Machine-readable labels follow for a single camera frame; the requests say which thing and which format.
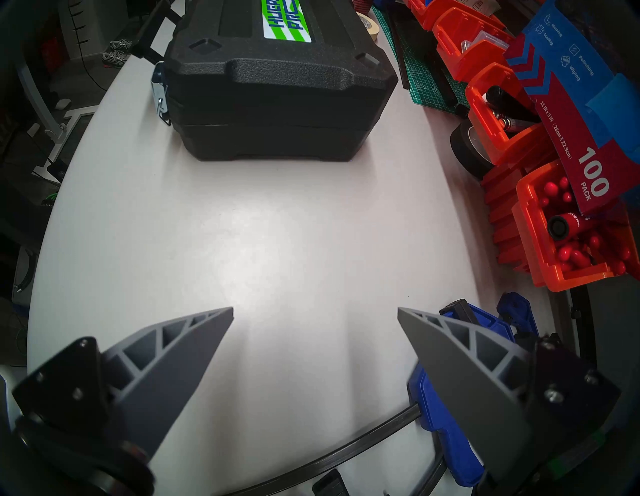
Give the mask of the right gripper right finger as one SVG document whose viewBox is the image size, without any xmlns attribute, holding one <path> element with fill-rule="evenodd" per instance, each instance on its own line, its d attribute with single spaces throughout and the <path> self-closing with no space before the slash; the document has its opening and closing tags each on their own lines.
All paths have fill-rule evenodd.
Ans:
<svg viewBox="0 0 640 496">
<path fill-rule="evenodd" d="M 399 307 L 435 392 L 484 463 L 483 481 L 534 481 L 605 423 L 620 389 L 550 337 L 532 351 L 478 324 Z"/>
</svg>

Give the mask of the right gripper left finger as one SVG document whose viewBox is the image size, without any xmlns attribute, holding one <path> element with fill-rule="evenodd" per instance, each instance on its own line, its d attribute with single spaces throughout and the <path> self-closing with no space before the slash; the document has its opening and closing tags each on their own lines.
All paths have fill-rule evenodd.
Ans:
<svg viewBox="0 0 640 496">
<path fill-rule="evenodd" d="M 14 389 L 24 417 L 55 430 L 129 442 L 153 457 L 199 386 L 234 320 L 232 307 L 140 329 L 100 351 L 82 336 Z"/>
</svg>

